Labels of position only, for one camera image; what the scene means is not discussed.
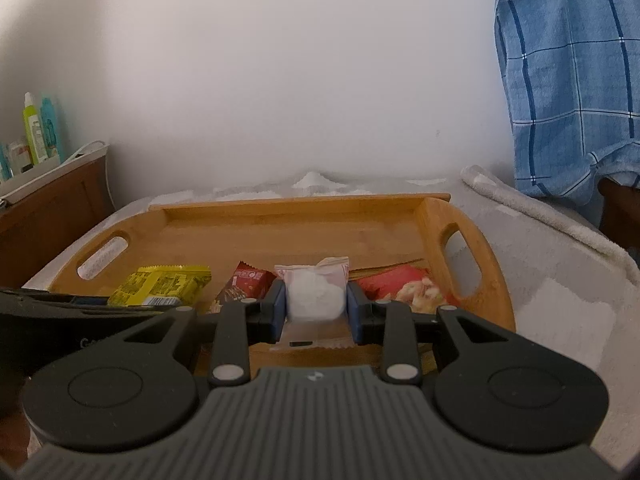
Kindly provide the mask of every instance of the blue plaid curtain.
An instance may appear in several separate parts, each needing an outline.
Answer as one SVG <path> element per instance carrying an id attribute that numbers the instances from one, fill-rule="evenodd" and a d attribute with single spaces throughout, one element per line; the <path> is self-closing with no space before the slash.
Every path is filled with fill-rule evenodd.
<path id="1" fill-rule="evenodd" d="M 581 205 L 640 184 L 640 0 L 496 0 L 516 187 Z"/>

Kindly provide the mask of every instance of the green bottle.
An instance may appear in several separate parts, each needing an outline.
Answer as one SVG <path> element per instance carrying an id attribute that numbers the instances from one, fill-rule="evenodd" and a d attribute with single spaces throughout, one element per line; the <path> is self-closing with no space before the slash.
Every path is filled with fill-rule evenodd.
<path id="1" fill-rule="evenodd" d="M 31 92 L 27 92 L 24 95 L 24 111 L 22 112 L 22 116 L 24 118 L 24 129 L 27 133 L 27 142 L 31 149 L 31 158 L 35 166 L 47 160 L 49 156 L 47 155 L 47 147 L 44 143 L 44 136 L 42 135 L 38 110 L 33 104 Z"/>

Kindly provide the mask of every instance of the clear plastic packaging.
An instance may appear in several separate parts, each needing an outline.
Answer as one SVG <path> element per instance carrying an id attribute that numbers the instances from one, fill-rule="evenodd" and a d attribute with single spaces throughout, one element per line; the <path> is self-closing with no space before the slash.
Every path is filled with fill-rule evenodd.
<path id="1" fill-rule="evenodd" d="M 290 322 L 327 322 L 344 313 L 348 257 L 325 258 L 316 266 L 275 266 L 274 270 L 286 286 Z"/>

